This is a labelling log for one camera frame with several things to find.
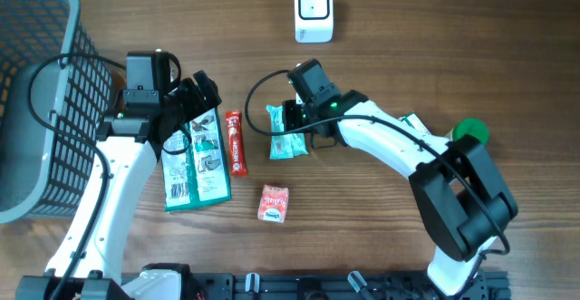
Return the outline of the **light teal sachet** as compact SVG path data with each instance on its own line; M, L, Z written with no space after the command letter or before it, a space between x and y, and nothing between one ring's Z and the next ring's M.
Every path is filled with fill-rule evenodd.
M270 115L271 131L283 132L285 130L283 108L281 106L275 107L273 105L267 105L266 110ZM307 154L308 151L303 133L273 136L271 139L271 160L286 160Z

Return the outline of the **green white gum pack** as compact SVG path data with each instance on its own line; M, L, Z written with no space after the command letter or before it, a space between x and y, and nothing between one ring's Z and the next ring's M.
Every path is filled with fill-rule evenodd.
M399 117L398 120L423 134L431 134L430 130L414 111Z

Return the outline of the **red chocolate bar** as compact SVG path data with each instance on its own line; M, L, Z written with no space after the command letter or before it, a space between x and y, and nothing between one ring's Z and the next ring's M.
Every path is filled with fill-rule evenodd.
M241 112L227 111L226 124L231 158L231 173L233 176L245 177L247 175L247 165L241 130Z

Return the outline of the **pink tissue pack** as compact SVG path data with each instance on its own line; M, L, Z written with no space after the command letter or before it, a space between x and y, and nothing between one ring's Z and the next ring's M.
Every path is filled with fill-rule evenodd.
M288 200L288 188L265 185L259 203L257 218L266 222L284 223Z

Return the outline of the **large green white packet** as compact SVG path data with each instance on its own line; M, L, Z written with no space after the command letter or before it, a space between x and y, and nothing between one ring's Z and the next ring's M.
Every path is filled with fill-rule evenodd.
M161 153L165 210L187 211L232 199L217 109L182 126Z

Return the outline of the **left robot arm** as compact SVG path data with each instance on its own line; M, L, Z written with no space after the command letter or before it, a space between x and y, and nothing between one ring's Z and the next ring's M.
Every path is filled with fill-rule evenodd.
M59 128L28 110L47 130L85 145L97 160L72 224L42 276L23 276L18 299L195 299L187 264L150 264L123 283L122 256L140 194L164 143L201 114L216 108L218 87L204 71L171 74L168 52L132 52L122 66L126 88L97 126L95 140Z

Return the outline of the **green lid jar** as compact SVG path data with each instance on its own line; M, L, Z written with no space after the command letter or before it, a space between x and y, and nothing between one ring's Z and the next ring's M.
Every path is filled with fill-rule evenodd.
M464 135L475 137L484 145L488 144L490 138L488 126L483 121L475 118L467 118L460 121L445 137L449 140L458 140Z

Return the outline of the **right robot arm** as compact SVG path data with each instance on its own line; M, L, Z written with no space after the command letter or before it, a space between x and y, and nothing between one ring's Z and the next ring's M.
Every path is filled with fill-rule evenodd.
M467 134L448 140L421 132L382 111L366 95L342 93L322 65L308 60L287 71L297 98L283 106L288 131L308 131L362 150L410 185L423 225L436 245L427 276L446 296L464 295L517 203L486 146Z

